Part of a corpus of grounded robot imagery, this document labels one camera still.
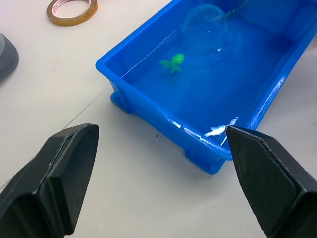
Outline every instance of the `toy fish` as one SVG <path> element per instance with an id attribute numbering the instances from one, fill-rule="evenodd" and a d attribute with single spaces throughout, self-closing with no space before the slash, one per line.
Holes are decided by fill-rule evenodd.
<path id="1" fill-rule="evenodd" d="M 161 60 L 159 63 L 164 66 L 164 70 L 171 69 L 170 73 L 174 73 L 175 71 L 181 72 L 179 64 L 183 63 L 185 56 L 183 54 L 176 54 L 172 57 L 172 61 Z"/>

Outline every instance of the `white table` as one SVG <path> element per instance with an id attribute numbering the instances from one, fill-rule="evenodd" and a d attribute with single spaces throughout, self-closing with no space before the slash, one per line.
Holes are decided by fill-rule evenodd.
<path id="1" fill-rule="evenodd" d="M 32 7 L 0 1 L 0 30 L 20 54 L 16 71 L 0 83 L 0 184 L 50 135 L 67 125 L 94 123 L 100 128 L 98 152 L 72 238 L 265 237 L 232 162 L 216 176 L 202 172 L 156 129 L 113 105 L 110 84 L 94 68 L 167 0 L 102 0 L 92 19 L 70 28 L 46 20 L 48 1 Z M 25 9 L 32 12 L 27 20 Z M 6 26 L 4 18 L 10 20 Z M 315 178 L 316 59 L 315 41 L 259 126 Z"/>

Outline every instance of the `gray object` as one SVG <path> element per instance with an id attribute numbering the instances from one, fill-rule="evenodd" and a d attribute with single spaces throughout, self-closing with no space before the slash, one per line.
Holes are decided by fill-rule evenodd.
<path id="1" fill-rule="evenodd" d="M 18 64 L 19 55 L 14 45 L 0 33 L 0 80 Z"/>

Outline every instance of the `brown tape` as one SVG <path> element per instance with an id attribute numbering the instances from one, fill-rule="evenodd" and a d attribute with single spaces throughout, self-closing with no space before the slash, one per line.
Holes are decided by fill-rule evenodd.
<path id="1" fill-rule="evenodd" d="M 59 26 L 74 26 L 89 20 L 97 11 L 97 0 L 85 0 L 88 2 L 88 8 L 80 15 L 70 18 L 60 18 L 56 16 L 58 9 L 65 3 L 74 0 L 53 0 L 47 10 L 46 15 L 49 20 Z"/>

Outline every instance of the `blue plastic tub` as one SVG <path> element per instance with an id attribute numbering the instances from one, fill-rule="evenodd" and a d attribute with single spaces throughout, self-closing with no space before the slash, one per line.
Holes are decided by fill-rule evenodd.
<path id="1" fill-rule="evenodd" d="M 222 126 L 257 128 L 317 32 L 317 1 L 250 0 L 226 17 L 217 47 L 220 34 L 208 38 L 194 31 L 188 38 L 184 33 L 186 16 L 202 4 L 228 13 L 243 1 L 173 0 L 101 57 L 96 68 L 110 80 L 115 104 L 215 174 L 232 160 Z M 185 56 L 181 72 L 164 70 L 159 61 L 177 53 Z"/>

